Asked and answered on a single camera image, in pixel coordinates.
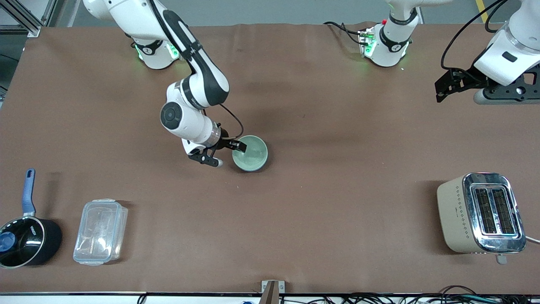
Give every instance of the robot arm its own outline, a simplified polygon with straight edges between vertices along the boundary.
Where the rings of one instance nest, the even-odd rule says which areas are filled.
[[[189,158],[219,167],[222,161],[213,157],[217,149],[245,152],[245,144],[228,137],[220,124],[201,113],[225,102],[229,83],[176,13],[157,0],[84,0],[84,4],[95,17],[114,20],[132,37],[150,68],[165,68],[174,61],[170,45],[190,65],[191,75],[167,88],[160,115],[162,125],[182,138]]]
[[[535,83],[540,72],[539,20],[540,2],[522,0],[520,9],[494,34],[470,69],[450,68],[435,83],[437,101],[455,92],[482,89],[474,97],[478,104],[540,102]],[[532,84],[525,82],[527,73],[535,79]]]
[[[437,6],[452,0],[386,0],[390,16],[385,24],[360,32],[360,52],[382,67],[396,65],[405,56],[410,35],[420,20],[417,7]]]

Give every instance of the toaster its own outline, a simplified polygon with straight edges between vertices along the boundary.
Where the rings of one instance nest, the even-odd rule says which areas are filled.
[[[460,253],[518,253],[526,238],[516,199],[506,177],[469,173],[437,189],[444,240]],[[505,258],[497,257],[499,263]]]

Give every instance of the brown table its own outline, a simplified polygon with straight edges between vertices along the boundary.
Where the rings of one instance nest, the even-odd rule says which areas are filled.
[[[34,167],[37,215],[64,239],[45,266],[0,270],[1,291],[250,292],[282,279],[290,292],[539,293],[540,246],[500,266],[443,240],[436,188],[471,171],[505,175],[540,236],[540,107],[480,106],[472,91],[437,104],[457,29],[419,26],[385,69],[323,25],[194,28],[230,81],[226,104],[268,143],[266,168],[244,173],[230,151],[221,169],[189,160],[160,125],[185,62],[146,68],[118,28],[44,28],[0,111],[0,221],[21,215]],[[472,26],[448,64],[468,67],[488,40]],[[222,109],[208,114],[238,131]],[[79,265],[83,206],[102,198],[129,208],[121,259]]]

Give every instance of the gray floor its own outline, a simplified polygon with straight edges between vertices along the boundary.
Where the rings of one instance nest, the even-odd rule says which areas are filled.
[[[485,5],[495,0],[484,0]],[[321,24],[325,21],[355,24],[388,17],[384,0],[161,0],[191,26],[233,25],[239,23]],[[493,17],[504,22],[519,8],[519,0],[509,0]],[[454,0],[445,6],[422,8],[425,23],[465,23],[478,13],[475,0]],[[81,0],[65,0],[59,27],[107,27],[113,22],[101,21],[86,11]],[[19,59],[26,41],[24,35],[1,35],[0,54]],[[0,85],[8,88],[17,62],[0,57]]]

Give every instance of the blue pot handle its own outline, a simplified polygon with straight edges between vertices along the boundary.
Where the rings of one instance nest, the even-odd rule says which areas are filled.
[[[33,168],[26,171],[26,178],[24,179],[24,189],[23,189],[23,216],[34,216],[36,215],[36,208],[32,202],[32,193],[33,193],[33,182],[36,178],[36,171]]]

